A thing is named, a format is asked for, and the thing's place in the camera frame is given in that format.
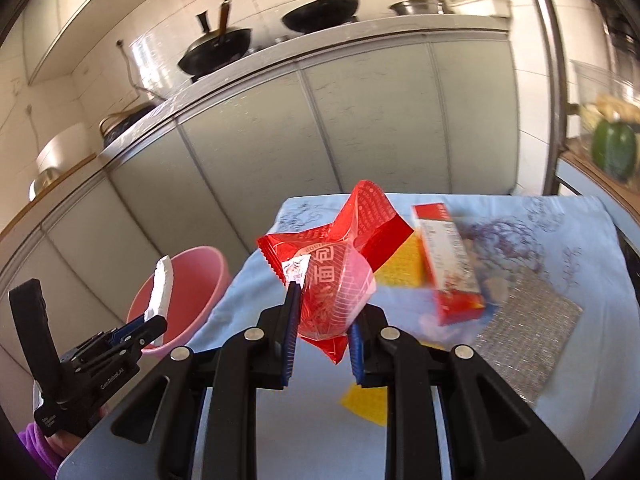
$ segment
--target clear storage bin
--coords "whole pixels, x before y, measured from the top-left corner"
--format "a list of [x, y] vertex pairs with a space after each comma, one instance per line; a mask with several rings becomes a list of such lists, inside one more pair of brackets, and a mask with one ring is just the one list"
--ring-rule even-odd
[[640, 94], [609, 70], [572, 60], [585, 154], [615, 181], [640, 192]]

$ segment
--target green pepper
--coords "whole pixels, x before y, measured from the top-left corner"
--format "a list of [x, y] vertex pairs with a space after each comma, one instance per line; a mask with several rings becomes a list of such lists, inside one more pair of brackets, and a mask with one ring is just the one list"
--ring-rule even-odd
[[593, 133], [593, 163], [620, 182], [626, 182], [633, 174], [637, 150], [636, 134], [626, 123], [603, 119]]

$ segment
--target metal pole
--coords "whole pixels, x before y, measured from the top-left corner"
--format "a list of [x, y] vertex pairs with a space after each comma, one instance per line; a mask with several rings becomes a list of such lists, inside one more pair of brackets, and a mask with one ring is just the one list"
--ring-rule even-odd
[[549, 101], [551, 123], [549, 126], [549, 150], [546, 158], [545, 183], [543, 195], [558, 194], [559, 182], [556, 179], [556, 164], [564, 149], [566, 140], [566, 66], [564, 49], [558, 25], [558, 17], [552, 0], [534, 0], [546, 49], [546, 65], [549, 72]]

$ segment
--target black pan handle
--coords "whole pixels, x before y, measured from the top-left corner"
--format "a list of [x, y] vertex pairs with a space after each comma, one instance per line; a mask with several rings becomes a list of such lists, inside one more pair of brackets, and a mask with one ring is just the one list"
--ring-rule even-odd
[[226, 24], [229, 21], [231, 0], [225, 0], [220, 4], [220, 22], [218, 23], [218, 40], [222, 40], [226, 33]]
[[209, 27], [209, 20], [207, 19], [207, 11], [205, 10], [203, 13], [198, 14], [198, 19], [200, 20], [202, 31], [205, 34], [209, 34], [211, 32], [211, 28]]

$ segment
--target red snack packaging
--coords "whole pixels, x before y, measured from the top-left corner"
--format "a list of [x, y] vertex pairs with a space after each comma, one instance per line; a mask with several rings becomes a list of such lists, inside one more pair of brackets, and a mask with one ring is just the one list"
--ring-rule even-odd
[[373, 273], [413, 231], [378, 186], [361, 180], [331, 224], [257, 244], [285, 286], [303, 280], [298, 335], [338, 364], [346, 330], [376, 290]]
[[443, 203], [414, 205], [415, 231], [433, 283], [440, 325], [477, 319], [484, 300], [458, 228]]

